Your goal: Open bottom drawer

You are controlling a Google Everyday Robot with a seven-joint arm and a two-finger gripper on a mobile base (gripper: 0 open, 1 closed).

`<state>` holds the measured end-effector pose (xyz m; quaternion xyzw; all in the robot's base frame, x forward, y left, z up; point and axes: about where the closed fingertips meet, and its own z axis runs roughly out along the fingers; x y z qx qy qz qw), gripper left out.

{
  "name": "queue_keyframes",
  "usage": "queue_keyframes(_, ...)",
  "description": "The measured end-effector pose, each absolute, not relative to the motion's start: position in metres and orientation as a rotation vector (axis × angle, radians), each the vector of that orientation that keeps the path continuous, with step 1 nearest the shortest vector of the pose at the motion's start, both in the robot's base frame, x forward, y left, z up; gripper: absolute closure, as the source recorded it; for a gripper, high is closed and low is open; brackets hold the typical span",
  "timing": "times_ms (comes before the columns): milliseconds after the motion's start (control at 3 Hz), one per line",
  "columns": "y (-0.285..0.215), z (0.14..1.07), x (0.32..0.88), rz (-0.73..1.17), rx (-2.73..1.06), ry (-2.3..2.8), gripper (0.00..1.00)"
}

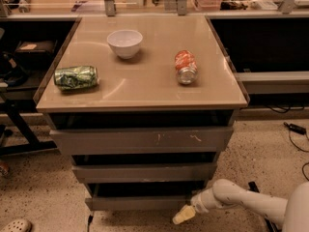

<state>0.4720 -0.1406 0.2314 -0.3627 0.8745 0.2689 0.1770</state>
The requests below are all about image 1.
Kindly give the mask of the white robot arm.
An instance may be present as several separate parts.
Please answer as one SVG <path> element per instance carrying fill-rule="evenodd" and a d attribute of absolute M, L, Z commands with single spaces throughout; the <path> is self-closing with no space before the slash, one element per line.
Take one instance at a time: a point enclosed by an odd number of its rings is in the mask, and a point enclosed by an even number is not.
<path fill-rule="evenodd" d="M 282 227 L 282 232 L 309 232 L 309 183 L 299 185 L 288 199 L 241 188 L 227 179 L 194 194 L 173 217 L 175 224 L 211 209 L 239 205 Z"/>

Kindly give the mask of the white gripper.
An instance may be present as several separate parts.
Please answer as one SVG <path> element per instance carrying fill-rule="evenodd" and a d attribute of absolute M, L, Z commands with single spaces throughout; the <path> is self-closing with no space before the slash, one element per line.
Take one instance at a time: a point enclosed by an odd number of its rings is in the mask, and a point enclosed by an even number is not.
<path fill-rule="evenodd" d="M 212 209 L 215 209 L 216 203 L 212 189 L 203 189 L 193 195 L 190 199 L 190 204 L 193 207 L 190 205 L 184 205 L 181 210 L 174 215 L 172 219 L 174 224 L 181 224 L 191 218 L 194 218 L 196 212 L 199 214 L 204 214 L 208 213 Z"/>

